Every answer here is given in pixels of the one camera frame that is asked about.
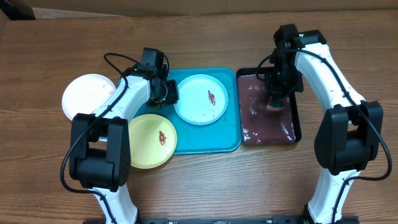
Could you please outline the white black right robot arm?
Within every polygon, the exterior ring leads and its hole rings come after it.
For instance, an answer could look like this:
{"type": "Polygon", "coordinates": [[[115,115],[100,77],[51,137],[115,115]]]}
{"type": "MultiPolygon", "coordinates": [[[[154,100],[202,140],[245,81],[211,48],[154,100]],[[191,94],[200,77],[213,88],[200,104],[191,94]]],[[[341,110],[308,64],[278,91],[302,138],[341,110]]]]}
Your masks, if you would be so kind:
{"type": "Polygon", "coordinates": [[[300,222],[356,223],[342,216],[342,208],[351,184],[364,178],[361,171],[375,160],[379,147],[385,152],[387,171],[375,180],[386,179],[392,171],[391,154],[381,137],[383,109],[349,84],[319,30],[299,32],[289,24],[280,26],[273,39],[275,49],[266,59],[274,70],[264,75],[267,109],[281,110],[286,97],[303,91],[306,79],[324,112],[314,141],[320,176],[300,222]]]}

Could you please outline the white plate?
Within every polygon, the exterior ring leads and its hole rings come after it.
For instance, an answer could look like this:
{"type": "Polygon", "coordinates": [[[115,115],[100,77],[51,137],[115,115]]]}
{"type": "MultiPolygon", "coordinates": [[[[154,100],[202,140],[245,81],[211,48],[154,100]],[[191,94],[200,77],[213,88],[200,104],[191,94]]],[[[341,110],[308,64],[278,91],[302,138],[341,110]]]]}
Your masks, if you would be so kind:
{"type": "Polygon", "coordinates": [[[72,120],[76,114],[90,114],[116,91],[114,83],[107,77],[90,73],[72,81],[63,92],[62,109],[72,120]]]}

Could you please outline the light blue plate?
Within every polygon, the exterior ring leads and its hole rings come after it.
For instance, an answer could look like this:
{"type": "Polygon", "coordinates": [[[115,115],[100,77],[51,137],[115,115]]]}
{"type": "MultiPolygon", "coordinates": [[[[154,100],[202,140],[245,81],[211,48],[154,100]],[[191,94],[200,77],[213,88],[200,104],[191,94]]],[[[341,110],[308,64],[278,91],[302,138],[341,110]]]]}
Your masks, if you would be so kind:
{"type": "Polygon", "coordinates": [[[228,94],[215,77],[196,74],[178,84],[176,113],[186,122],[207,125],[220,119],[228,107],[228,94]]]}

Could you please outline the green sponge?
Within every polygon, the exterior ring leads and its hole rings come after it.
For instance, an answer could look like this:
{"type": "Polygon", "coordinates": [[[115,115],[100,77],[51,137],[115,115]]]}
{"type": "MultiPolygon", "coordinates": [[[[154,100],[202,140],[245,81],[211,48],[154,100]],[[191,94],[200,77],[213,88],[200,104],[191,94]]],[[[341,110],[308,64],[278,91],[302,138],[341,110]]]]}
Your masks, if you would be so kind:
{"type": "Polygon", "coordinates": [[[283,101],[278,99],[273,99],[273,97],[269,97],[266,110],[269,111],[281,111],[285,108],[283,101]]]}

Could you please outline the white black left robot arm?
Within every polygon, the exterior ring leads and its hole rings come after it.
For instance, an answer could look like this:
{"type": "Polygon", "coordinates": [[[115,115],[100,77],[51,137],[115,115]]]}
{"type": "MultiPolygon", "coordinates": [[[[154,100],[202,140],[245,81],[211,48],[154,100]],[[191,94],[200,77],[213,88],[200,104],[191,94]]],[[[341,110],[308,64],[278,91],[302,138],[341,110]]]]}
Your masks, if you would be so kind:
{"type": "Polygon", "coordinates": [[[137,223],[139,211],[126,185],[131,166],[128,124],[144,104],[161,108],[177,100],[175,80],[128,75],[103,105],[73,118],[60,179],[70,192],[95,196],[105,215],[102,223],[137,223]],[[67,185],[65,168],[82,189],[67,185]]]}

